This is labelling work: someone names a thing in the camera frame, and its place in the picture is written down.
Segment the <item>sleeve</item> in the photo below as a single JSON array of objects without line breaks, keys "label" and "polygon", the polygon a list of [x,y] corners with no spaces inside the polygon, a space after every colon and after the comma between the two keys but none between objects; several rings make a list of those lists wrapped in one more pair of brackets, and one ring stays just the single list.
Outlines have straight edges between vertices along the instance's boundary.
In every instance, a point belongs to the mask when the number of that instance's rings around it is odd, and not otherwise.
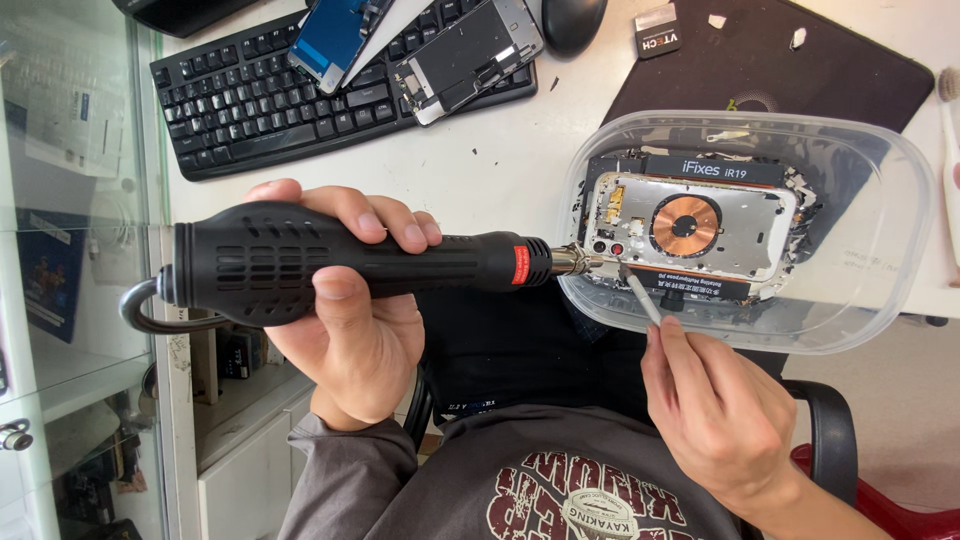
[{"label": "sleeve", "polygon": [[287,441],[307,461],[278,540],[363,538],[417,471],[413,440],[390,419],[347,432],[311,412]]}]

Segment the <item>white desk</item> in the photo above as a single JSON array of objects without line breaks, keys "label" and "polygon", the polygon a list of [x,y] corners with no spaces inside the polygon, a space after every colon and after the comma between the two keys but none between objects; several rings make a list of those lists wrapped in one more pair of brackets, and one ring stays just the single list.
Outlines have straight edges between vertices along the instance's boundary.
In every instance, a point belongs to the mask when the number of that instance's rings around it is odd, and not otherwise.
[{"label": "white desk", "polygon": [[[196,221],[240,202],[248,188],[282,177],[304,187],[341,184],[387,195],[433,213],[446,233],[507,230],[555,235],[566,168],[600,126],[636,60],[633,18],[664,0],[611,0],[589,49],[570,61],[537,59],[540,92],[431,129],[410,129],[347,150],[193,184],[168,146],[173,221]],[[529,0],[539,19],[540,2]],[[951,0],[801,0],[799,4],[914,58],[938,73],[960,65],[960,3]],[[304,8],[302,0],[265,0],[190,39],[165,37],[164,55],[206,43]],[[556,88],[550,86],[559,77]],[[924,153],[938,182],[944,142],[931,95],[903,133]],[[960,318],[960,289],[947,231],[943,189],[904,310]]]}]

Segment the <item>computer mouse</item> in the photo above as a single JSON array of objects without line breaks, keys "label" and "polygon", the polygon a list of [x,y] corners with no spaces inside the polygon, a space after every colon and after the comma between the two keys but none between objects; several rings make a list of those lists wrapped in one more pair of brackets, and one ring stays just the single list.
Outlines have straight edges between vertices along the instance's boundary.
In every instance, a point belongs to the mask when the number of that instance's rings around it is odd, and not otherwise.
[{"label": "computer mouse", "polygon": [[580,54],[596,36],[607,0],[543,0],[543,36],[557,55]]}]

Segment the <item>hand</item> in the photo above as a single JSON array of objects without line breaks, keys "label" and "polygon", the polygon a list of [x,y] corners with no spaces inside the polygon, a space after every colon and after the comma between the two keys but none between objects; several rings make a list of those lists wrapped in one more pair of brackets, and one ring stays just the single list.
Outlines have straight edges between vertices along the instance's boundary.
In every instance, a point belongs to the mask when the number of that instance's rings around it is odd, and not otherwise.
[{"label": "hand", "polygon": [[[426,212],[387,197],[325,186],[302,191],[292,179],[251,189],[249,201],[298,202],[337,217],[369,244],[387,231],[407,253],[442,240]],[[355,270],[330,266],[313,275],[316,316],[265,329],[276,346],[317,383],[311,410],[335,430],[359,430],[389,418],[406,393],[423,352],[423,320],[412,294],[371,300]]]},{"label": "hand", "polygon": [[797,406],[762,369],[673,316],[647,329],[640,365],[650,418],[687,476],[746,519],[796,496]]}]

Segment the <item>black pants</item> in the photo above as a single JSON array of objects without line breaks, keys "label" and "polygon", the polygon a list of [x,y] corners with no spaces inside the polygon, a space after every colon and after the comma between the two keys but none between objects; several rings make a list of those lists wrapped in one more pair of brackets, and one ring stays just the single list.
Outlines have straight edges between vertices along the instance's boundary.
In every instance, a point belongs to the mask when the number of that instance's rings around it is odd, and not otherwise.
[{"label": "black pants", "polygon": [[[599,405],[650,422],[640,372],[646,335],[592,323],[556,280],[505,294],[424,292],[417,304],[435,423],[519,404]],[[585,322],[594,331],[585,331]],[[774,377],[786,361],[786,355],[741,353]]]}]

